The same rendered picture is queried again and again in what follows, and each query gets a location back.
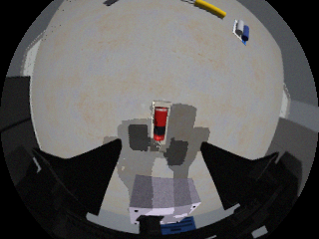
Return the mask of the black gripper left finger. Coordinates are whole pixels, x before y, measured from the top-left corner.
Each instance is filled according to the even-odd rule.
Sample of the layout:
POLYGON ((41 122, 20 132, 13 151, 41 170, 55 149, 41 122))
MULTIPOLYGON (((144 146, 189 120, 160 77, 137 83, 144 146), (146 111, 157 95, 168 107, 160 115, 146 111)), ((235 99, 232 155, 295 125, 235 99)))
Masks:
POLYGON ((112 142, 67 159, 53 156, 49 152, 47 154, 39 147, 31 148, 40 168, 63 184, 65 190, 83 204, 89 214, 99 216, 105 192, 123 148, 121 140, 113 139, 112 142))

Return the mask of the dark grey square tile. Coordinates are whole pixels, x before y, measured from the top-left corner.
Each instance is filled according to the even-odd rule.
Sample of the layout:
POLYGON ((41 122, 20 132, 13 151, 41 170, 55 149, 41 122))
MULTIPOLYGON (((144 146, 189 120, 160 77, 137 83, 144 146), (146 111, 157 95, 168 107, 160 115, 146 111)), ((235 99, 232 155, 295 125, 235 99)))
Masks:
POLYGON ((108 7, 108 5, 115 4, 116 1, 119 1, 119 0, 107 0, 107 1, 104 1, 104 4, 107 4, 107 7, 108 7))

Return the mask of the red and black battery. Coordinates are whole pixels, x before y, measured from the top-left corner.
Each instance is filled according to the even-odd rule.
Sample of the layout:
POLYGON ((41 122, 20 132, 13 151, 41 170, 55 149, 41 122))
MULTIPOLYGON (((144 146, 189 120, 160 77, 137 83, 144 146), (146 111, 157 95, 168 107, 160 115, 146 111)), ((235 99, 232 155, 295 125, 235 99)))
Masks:
POLYGON ((155 130, 153 130, 154 140, 164 140, 166 130, 167 108, 156 107, 155 110, 155 130))

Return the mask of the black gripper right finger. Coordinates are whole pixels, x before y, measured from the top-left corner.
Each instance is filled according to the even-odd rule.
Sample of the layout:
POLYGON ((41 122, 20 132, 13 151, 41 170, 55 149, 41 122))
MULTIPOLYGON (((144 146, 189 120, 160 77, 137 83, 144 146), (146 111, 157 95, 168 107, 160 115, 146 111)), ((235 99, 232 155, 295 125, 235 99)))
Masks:
POLYGON ((224 211, 238 204, 238 200, 250 190, 264 170, 270 167, 271 163, 275 163, 275 159, 278 159, 280 154, 276 151, 274 154, 252 160, 207 142, 202 143, 200 152, 224 211))

